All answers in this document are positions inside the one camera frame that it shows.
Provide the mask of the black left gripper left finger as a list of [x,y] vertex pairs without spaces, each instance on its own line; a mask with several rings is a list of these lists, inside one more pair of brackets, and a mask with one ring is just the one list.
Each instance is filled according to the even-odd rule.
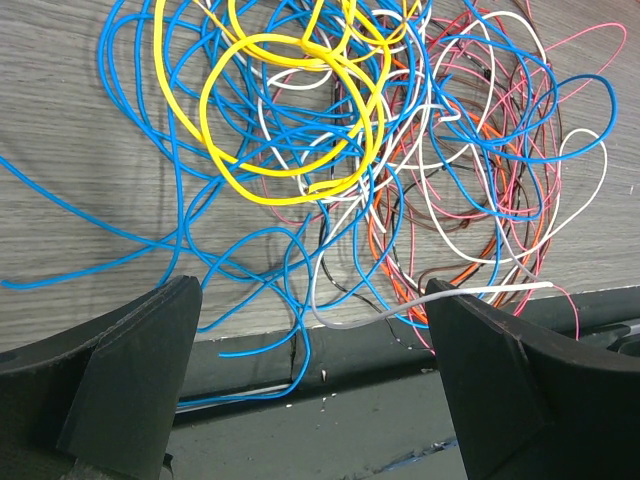
[[202,304],[180,276],[1,354],[1,476],[156,479]]

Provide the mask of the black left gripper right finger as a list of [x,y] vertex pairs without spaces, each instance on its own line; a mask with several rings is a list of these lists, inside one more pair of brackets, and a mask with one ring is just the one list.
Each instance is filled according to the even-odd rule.
[[635,479],[639,327],[585,341],[432,280],[430,334],[471,479]]

